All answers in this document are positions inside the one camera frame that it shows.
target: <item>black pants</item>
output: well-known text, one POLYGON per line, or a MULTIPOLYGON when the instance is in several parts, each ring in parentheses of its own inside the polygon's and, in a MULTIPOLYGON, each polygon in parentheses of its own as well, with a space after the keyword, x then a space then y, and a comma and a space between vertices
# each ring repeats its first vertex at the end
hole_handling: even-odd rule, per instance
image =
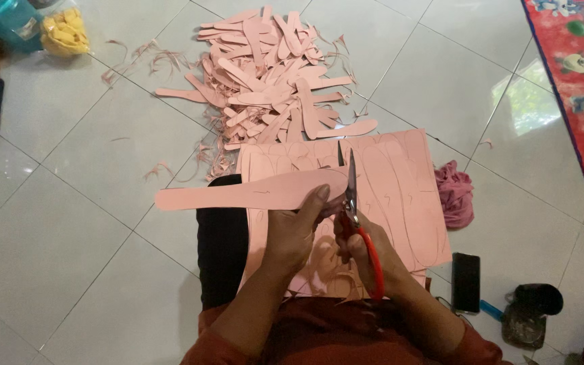
MULTIPOLYGON (((213 180, 209 187, 240 184, 239 174, 213 180)), ((229 303, 236 297, 249 247, 247 209, 197 210, 197 265, 202 282, 202 310, 229 303)))

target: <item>red scissor handle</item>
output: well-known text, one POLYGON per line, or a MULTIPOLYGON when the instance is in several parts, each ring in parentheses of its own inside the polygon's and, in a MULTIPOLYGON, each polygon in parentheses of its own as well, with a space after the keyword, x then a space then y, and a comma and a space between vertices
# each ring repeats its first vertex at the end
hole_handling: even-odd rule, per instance
POLYGON ((373 269, 373 279, 375 281, 375 288, 373 290, 367 288, 367 291, 371 299, 381 300, 384 296, 384 274, 382 273, 382 265, 380 264, 378 252, 373 245, 369 233, 367 233, 364 227, 354 229, 352 223, 343 212, 341 213, 340 219, 343 235, 346 239, 355 234, 360 235, 364 239, 364 244, 367 246, 367 251, 369 252, 369 264, 373 269))

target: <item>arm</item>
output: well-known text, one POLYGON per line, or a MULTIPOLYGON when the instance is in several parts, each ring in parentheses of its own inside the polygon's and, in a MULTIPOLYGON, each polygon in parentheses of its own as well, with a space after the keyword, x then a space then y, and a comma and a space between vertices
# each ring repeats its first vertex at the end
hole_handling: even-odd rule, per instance
MULTIPOLYGON (((414 345, 434 359, 444 359, 453 354, 466 333, 463 321, 411 277, 382 227, 371 223, 361 212, 358 212, 358 218, 376 246, 384 274, 385 295, 401 310, 414 345)), ((374 285, 374 280, 366 245, 360 235, 343 237, 339 222, 339 218, 335 219, 335 234, 339 245, 337 254, 342 257, 343 262, 354 259, 362 282, 370 288, 374 285)))
POLYGON ((269 211, 263 262, 210 330, 248 357, 258 357, 286 289, 312 250, 315 220, 330 193, 317 188, 298 213, 269 211))

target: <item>brown shirt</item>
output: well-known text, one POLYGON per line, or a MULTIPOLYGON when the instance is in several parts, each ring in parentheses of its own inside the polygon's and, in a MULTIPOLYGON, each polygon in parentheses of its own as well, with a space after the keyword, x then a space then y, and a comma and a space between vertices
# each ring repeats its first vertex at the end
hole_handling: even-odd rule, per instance
MULTIPOLYGON (((424 364, 427 359, 411 344, 402 315, 389 302, 371 304, 338 299, 300 298, 281 305, 259 359, 249 359, 208 328, 228 305, 199 315, 199 338, 182 360, 188 364, 424 364)), ((448 364, 509 364, 496 344, 466 326, 448 364)))

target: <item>pink cloth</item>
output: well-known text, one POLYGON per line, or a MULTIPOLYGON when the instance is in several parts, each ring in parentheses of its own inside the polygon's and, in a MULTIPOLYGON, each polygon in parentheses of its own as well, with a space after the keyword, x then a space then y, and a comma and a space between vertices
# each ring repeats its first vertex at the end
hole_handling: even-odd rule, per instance
POLYGON ((447 228, 464 228, 475 219, 472 180, 467 173, 456 171, 456 165, 456 161, 452 160, 439 170, 434 170, 447 228))

